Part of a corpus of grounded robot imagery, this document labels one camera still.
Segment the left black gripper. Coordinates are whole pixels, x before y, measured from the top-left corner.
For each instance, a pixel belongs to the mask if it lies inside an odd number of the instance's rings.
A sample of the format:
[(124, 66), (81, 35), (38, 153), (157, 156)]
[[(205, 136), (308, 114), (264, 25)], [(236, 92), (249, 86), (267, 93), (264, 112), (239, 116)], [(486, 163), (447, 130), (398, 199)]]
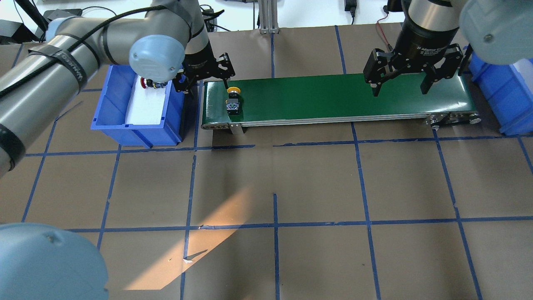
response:
[(223, 80), (225, 89), (228, 89), (228, 81), (235, 76), (229, 54), (223, 53), (215, 59), (210, 41), (199, 52), (186, 54), (182, 66), (184, 71), (178, 71), (172, 80), (177, 93), (188, 94), (196, 80), (211, 77)]

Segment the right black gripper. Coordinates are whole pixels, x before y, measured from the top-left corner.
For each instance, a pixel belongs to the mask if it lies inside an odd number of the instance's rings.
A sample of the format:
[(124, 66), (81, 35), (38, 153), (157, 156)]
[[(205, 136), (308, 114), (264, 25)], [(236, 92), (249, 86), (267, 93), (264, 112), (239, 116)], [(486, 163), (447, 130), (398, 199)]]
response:
[[(439, 80), (452, 78), (464, 57), (459, 44), (451, 44), (457, 32), (458, 27), (438, 32), (405, 19), (394, 50), (373, 49), (366, 62), (363, 75), (373, 96), (379, 96), (382, 85), (401, 74), (423, 71), (423, 95)], [(435, 67), (442, 59), (441, 66)]]

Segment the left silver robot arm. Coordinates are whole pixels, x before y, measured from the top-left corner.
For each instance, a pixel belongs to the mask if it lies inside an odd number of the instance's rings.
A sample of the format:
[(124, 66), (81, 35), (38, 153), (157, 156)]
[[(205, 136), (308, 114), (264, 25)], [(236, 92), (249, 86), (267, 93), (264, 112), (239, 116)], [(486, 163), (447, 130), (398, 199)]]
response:
[[(154, 0), (109, 19), (67, 17), (46, 27), (46, 43), (1, 77), (1, 175), (15, 169), (44, 129), (103, 63), (131, 66), (185, 91), (235, 75), (213, 55), (196, 0)], [(88, 239), (51, 225), (1, 225), (2, 300), (107, 300), (108, 270)]]

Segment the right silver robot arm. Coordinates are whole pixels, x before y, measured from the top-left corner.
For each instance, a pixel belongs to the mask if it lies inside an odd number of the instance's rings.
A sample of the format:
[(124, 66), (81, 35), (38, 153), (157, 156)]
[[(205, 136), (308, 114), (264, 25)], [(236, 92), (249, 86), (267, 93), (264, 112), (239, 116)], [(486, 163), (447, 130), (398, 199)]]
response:
[(385, 12), (405, 16), (394, 46), (373, 49), (363, 70), (376, 97), (402, 74), (424, 73), (421, 93), (461, 75), (470, 55), (510, 65), (532, 58), (531, 0), (389, 0)]

